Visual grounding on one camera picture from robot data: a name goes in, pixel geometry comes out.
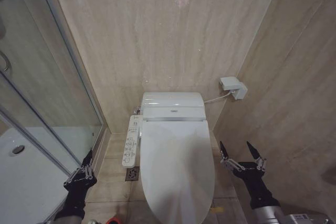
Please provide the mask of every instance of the tile floor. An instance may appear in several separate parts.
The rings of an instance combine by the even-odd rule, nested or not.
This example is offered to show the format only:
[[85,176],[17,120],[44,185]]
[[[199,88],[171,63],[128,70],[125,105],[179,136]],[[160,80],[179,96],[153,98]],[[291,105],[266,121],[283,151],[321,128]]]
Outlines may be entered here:
[[[102,224],[119,216],[123,224],[159,224],[149,209],[143,194],[141,178],[135,182],[125,182],[125,169],[121,165],[126,133],[112,134],[98,182],[89,192],[85,207],[87,224],[95,219]],[[219,148],[211,132],[211,145],[215,163],[215,192],[212,207],[222,207],[222,212],[209,212],[203,224],[246,224],[246,219],[237,199],[229,172],[219,163]]]

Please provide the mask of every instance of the power cord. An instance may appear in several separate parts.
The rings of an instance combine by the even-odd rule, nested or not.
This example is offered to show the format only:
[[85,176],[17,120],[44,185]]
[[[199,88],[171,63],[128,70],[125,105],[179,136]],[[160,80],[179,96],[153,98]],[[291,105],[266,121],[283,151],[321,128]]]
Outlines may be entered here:
[[215,99],[207,100],[204,103],[209,103],[209,102],[213,102],[213,101],[216,101],[216,100],[224,98],[224,97],[228,97],[229,95],[233,94],[234,92],[235,92],[235,90],[230,90],[226,95],[224,95],[222,97],[217,97]]

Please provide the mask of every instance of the toilet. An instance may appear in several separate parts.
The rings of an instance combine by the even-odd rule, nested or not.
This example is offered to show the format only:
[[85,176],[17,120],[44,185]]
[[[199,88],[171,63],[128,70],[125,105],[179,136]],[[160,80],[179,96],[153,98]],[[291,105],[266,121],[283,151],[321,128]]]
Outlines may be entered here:
[[146,92],[140,114],[140,174],[149,207],[163,224],[202,223],[215,170],[201,95]]

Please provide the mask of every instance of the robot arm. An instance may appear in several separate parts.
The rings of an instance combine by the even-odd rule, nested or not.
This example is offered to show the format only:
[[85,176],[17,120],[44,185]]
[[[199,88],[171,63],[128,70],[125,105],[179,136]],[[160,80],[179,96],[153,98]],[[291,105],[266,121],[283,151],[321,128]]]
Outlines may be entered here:
[[256,209],[266,206],[279,206],[280,203],[273,198],[272,193],[267,189],[262,177],[265,174],[266,159],[262,158],[249,142],[247,146],[255,159],[255,162],[236,162],[229,158],[227,151],[221,142],[220,154],[222,156],[221,163],[223,163],[233,174],[241,178],[251,197],[251,208]]
[[82,166],[64,182],[64,187],[69,193],[63,209],[56,214],[52,224],[80,224],[85,215],[86,194],[96,182],[97,179],[92,170],[92,150],[90,150]]

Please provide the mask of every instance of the toilet lid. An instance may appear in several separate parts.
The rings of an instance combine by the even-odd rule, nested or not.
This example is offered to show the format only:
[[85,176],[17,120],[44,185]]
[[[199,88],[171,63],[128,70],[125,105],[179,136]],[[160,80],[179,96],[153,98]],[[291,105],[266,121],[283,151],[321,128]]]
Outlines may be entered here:
[[140,171],[146,200],[161,223],[202,223],[215,187],[207,121],[144,121]]

